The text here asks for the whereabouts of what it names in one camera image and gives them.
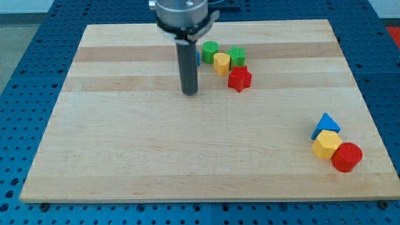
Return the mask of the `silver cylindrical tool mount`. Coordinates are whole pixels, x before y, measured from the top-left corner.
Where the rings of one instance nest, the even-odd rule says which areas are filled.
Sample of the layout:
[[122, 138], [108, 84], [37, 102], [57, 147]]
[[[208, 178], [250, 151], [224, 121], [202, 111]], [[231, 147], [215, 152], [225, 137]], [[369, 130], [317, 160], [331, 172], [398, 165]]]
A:
[[210, 11], [208, 0], [149, 0], [161, 32], [175, 43], [195, 43], [205, 36], [219, 19], [219, 11]]

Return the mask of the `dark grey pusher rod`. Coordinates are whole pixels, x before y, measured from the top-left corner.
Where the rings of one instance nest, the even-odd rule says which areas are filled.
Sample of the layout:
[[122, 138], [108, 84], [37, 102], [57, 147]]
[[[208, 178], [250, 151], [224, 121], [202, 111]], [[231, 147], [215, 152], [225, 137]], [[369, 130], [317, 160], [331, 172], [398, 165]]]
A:
[[181, 91], [188, 96], [195, 95], [198, 91], [198, 73], [196, 66], [196, 44], [177, 44], [177, 61]]

